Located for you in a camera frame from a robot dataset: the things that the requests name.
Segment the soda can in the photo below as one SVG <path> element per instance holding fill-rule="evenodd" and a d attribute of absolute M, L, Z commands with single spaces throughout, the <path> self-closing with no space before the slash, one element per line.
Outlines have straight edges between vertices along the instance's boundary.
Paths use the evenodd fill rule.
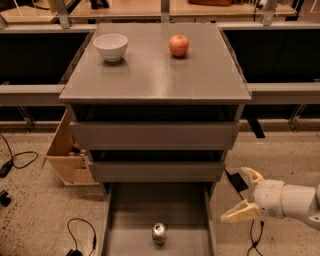
<path fill-rule="evenodd" d="M 166 227 L 162 223 L 154 224 L 152 228 L 152 239 L 157 245 L 163 245 L 166 241 Z"/>

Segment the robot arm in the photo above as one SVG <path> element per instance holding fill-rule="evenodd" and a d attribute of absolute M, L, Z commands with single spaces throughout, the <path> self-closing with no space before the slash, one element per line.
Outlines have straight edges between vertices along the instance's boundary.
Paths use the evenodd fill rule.
<path fill-rule="evenodd" d="M 234 223 L 252 220 L 261 214 L 276 218 L 299 219 L 320 231 L 320 184 L 317 188 L 285 184 L 278 180 L 265 180 L 250 168 L 241 168 L 254 187 L 254 203 L 243 200 L 221 216 L 221 221 Z"/>

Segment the concrete floor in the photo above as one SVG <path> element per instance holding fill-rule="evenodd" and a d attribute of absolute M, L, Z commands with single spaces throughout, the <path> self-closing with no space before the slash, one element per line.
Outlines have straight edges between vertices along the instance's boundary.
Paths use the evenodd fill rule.
<path fill-rule="evenodd" d="M 227 169 L 235 172 L 248 166 L 265 178 L 317 186 L 320 182 L 320 123 L 302 122 L 297 132 L 290 131 L 284 122 L 262 122 L 262 125 L 265 139 L 256 139 L 246 124 L 242 125 L 235 146 L 228 154 Z M 13 153 L 35 150 L 39 158 L 25 169 L 13 168 L 6 178 L 0 179 L 0 190 L 8 191 L 12 199 L 8 207 L 0 206 L 0 255 L 66 255 L 69 249 L 75 248 L 67 230 L 68 220 L 75 217 L 92 223 L 99 241 L 105 210 L 100 187 L 65 186 L 49 162 L 42 166 L 54 133 L 39 129 L 31 133 L 23 129 L 9 132 L 7 129 L 3 135 Z M 3 162 L 8 157 L 5 144 L 0 142 L 0 160 Z M 16 164 L 22 165 L 29 157 L 21 156 Z M 247 197 L 248 192 L 243 192 L 243 196 Z M 239 195 L 224 175 L 210 201 L 219 255 L 245 256 L 251 247 L 251 222 L 223 224 L 219 220 L 221 214 L 239 201 Z M 263 255 L 320 255 L 320 232 L 293 219 L 261 219 L 265 226 L 258 249 Z M 254 239 L 259 236 L 261 219 L 255 222 Z M 90 227 L 74 222 L 71 229 L 79 250 L 89 255 L 93 235 Z M 258 254 L 252 250 L 250 255 Z"/>

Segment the gray table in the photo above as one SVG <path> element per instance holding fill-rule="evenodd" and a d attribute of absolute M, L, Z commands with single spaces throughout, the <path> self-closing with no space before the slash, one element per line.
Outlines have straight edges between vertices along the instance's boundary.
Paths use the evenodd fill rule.
<path fill-rule="evenodd" d="M 119 63 L 93 46 L 106 33 L 129 39 Z M 174 34 L 190 41 L 184 58 Z M 106 192 L 99 255 L 217 255 L 209 198 L 250 94 L 216 24 L 100 24 L 60 100 Z"/>
<path fill-rule="evenodd" d="M 93 40 L 106 33 L 128 37 L 121 63 L 109 64 Z M 189 38 L 185 58 L 171 56 L 174 34 Z M 215 24 L 100 24 L 60 96 L 64 103 L 239 104 L 250 100 Z"/>

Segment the red apple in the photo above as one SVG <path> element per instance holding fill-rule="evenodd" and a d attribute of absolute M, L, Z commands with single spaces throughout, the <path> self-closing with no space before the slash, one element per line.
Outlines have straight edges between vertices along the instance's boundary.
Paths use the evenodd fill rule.
<path fill-rule="evenodd" d="M 169 49 L 173 56 L 183 57 L 189 49 L 189 40 L 184 35 L 174 35 L 169 41 Z"/>

